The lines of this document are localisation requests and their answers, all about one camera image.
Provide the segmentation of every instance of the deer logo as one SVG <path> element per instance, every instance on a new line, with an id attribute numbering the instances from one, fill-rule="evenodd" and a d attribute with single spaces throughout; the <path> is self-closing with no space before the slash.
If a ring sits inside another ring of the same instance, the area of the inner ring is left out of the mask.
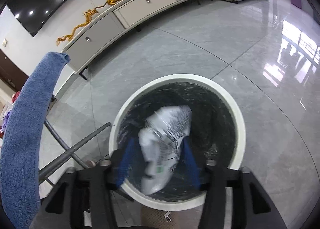
<path id="1" fill-rule="evenodd" d="M 169 217 L 170 211 L 166 212 L 163 216 L 165 219 L 167 219 L 167 222 L 171 222 L 171 218 Z"/>

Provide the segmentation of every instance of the trash bin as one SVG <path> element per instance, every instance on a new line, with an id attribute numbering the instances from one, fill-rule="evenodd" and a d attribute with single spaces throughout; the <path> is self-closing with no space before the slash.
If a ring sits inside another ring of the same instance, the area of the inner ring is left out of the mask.
<path id="1" fill-rule="evenodd" d="M 192 111 L 190 146 L 206 159 L 239 169 L 245 149 L 245 125 L 238 105 L 217 83 L 191 74 L 165 76 L 136 91 L 116 116 L 109 138 L 109 152 L 130 138 L 138 140 L 138 132 L 145 126 L 146 118 L 155 111 L 163 106 L 178 105 L 188 105 Z M 169 183 L 149 196 L 140 192 L 145 167 L 141 149 L 137 147 L 122 185 L 136 201 L 165 211 L 186 210 L 204 204 L 205 192 L 192 186 L 183 161 L 176 166 Z"/>

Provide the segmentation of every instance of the gray metal pole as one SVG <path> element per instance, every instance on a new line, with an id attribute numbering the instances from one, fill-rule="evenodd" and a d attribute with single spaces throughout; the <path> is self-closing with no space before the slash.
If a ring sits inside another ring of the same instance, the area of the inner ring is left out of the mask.
<path id="1" fill-rule="evenodd" d="M 49 132 L 52 134 L 52 136 L 56 139 L 56 141 L 64 148 L 66 151 L 70 149 L 70 147 L 62 140 L 62 138 L 59 136 L 59 134 L 54 130 L 54 128 L 51 126 L 51 124 L 45 119 L 44 125 L 47 127 Z M 87 164 L 85 164 L 75 153 L 71 155 L 71 157 L 78 162 L 78 164 L 82 168 L 89 168 Z"/>
<path id="2" fill-rule="evenodd" d="M 52 173 L 54 173 L 58 168 L 60 168 L 64 163 L 66 163 L 73 153 L 75 153 L 78 149 L 80 149 L 83 145 L 85 145 L 88 141 L 94 138 L 97 134 L 103 131 L 105 128 L 110 126 L 110 122 L 107 122 L 105 125 L 101 126 L 99 129 L 95 130 L 91 134 L 89 134 L 86 138 L 82 139 L 75 145 L 73 145 L 70 149 L 66 150 L 60 156 L 51 161 L 48 165 L 42 168 L 39 171 L 39 184 L 41 184 L 47 177 L 49 177 Z"/>
<path id="3" fill-rule="evenodd" d="M 55 184 L 53 184 L 53 182 L 52 182 L 50 179 L 46 178 L 45 180 L 46 180 L 52 187 L 55 186 Z"/>

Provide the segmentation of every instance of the doorway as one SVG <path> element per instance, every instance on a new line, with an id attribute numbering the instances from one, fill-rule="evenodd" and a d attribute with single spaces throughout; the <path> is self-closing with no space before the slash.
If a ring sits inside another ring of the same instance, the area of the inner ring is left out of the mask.
<path id="1" fill-rule="evenodd" d="M 21 91 L 28 76 L 0 50 L 0 79 L 15 92 Z"/>

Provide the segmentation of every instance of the glossy floor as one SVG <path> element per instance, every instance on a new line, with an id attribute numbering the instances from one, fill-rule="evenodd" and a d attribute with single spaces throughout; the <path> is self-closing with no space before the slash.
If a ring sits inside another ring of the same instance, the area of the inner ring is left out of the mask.
<path id="1" fill-rule="evenodd" d="M 54 105 L 48 119 L 72 145 L 114 121 L 144 84 L 175 73 L 197 74 L 223 86 L 246 124 L 243 166 L 250 167 L 289 228 L 299 228 L 320 195 L 320 27 L 285 0 L 239 4 L 190 1 L 162 13 L 104 52 Z M 108 154 L 106 129 L 77 154 Z M 43 132 L 40 167 L 62 152 Z M 65 167 L 52 176 L 56 181 Z M 115 196 L 119 226 L 139 224 L 138 203 Z M 196 228 L 201 208 L 180 213 Z"/>

